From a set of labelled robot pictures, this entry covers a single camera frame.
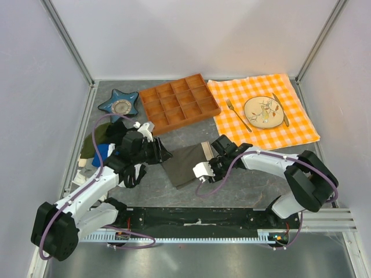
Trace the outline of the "olive grey underwear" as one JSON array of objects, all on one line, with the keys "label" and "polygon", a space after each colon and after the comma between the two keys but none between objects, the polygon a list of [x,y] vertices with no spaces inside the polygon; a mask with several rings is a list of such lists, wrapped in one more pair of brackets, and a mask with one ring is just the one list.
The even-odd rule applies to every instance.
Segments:
[{"label": "olive grey underwear", "polygon": [[171,184],[180,189],[196,179],[193,167],[200,162],[214,158],[212,147],[209,141],[195,145],[182,147],[171,151],[172,158],[162,163]]}]

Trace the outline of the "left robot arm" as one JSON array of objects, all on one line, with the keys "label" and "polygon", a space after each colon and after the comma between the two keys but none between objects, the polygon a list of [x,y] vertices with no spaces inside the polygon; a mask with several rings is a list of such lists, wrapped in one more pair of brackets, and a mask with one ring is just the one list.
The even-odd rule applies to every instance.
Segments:
[{"label": "left robot arm", "polygon": [[129,131],[119,145],[110,148],[106,158],[99,157],[97,171],[73,193],[56,203],[42,203],[36,212],[31,242],[38,246],[42,260],[67,259],[79,240],[107,225],[123,227],[127,213],[117,201],[91,207],[105,193],[121,186],[134,188],[146,174],[146,165],[172,158],[160,138]]}]

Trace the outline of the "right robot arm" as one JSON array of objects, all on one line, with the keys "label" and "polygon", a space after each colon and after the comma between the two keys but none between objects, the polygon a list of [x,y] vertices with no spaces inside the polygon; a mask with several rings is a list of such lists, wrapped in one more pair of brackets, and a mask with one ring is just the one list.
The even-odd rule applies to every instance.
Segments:
[{"label": "right robot arm", "polygon": [[266,223],[272,228],[279,228],[300,211],[315,213],[339,196],[337,178],[311,151],[301,154],[266,151],[248,143],[236,145],[225,135],[216,139],[212,147],[217,156],[207,162],[209,182],[224,181],[233,168],[258,170],[287,181],[290,192],[272,201],[265,214]]}]

